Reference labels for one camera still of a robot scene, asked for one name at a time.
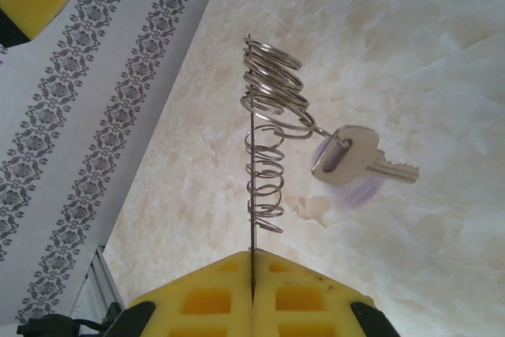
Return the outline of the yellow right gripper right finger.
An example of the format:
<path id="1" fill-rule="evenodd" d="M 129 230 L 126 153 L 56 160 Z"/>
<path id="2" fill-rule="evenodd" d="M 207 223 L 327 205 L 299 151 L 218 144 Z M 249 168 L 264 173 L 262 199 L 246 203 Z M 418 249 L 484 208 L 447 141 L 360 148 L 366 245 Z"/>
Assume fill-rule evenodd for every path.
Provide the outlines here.
<path id="1" fill-rule="evenodd" d="M 399 336 L 370 297 L 274 253 L 256 252 L 255 276 L 253 336 Z"/>

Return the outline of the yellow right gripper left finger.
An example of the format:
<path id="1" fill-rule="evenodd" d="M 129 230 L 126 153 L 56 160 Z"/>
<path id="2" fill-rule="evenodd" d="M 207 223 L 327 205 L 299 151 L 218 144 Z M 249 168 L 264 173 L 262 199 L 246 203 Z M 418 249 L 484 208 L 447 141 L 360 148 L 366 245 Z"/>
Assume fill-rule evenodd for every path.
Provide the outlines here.
<path id="1" fill-rule="evenodd" d="M 142 336 L 251 336 L 250 275 L 250 253 L 235 253 L 135 298 L 129 307 L 155 305 Z"/>

